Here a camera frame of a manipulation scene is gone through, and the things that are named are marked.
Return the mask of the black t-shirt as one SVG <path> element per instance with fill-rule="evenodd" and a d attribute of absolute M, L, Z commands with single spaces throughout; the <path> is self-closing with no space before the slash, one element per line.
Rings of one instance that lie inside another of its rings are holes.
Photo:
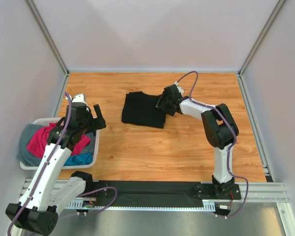
<path fill-rule="evenodd" d="M 149 95 L 142 91 L 126 94 L 121 121 L 133 125 L 163 129 L 166 114 L 156 108 L 159 98 L 160 95 Z"/>

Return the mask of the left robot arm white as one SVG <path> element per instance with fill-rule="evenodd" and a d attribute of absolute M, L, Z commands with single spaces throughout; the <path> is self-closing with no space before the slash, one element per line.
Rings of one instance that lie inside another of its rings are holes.
<path fill-rule="evenodd" d="M 81 171 L 74 172 L 69 182 L 57 193 L 52 194 L 52 190 L 62 167 L 82 136 L 95 134 L 106 127 L 98 104 L 94 105 L 94 110 L 95 118 L 86 103 L 69 103 L 66 116 L 49 133 L 43 158 L 29 187 L 18 203 L 9 203 L 5 210 L 11 220 L 8 235 L 15 226 L 48 236 L 55 228 L 60 213 L 74 198 L 89 197 L 93 193 L 92 175 Z"/>

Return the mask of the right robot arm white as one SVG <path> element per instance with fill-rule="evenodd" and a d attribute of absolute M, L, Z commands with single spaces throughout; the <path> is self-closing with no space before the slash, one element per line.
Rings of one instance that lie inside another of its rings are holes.
<path fill-rule="evenodd" d="M 241 199 L 239 186 L 231 174 L 233 146 L 239 134 L 238 127 L 225 104 L 213 106 L 182 96 L 178 84 L 164 88 L 156 108 L 173 116 L 189 115 L 202 121 L 206 139 L 214 150 L 212 183 L 197 183 L 193 188 L 199 199 Z"/>

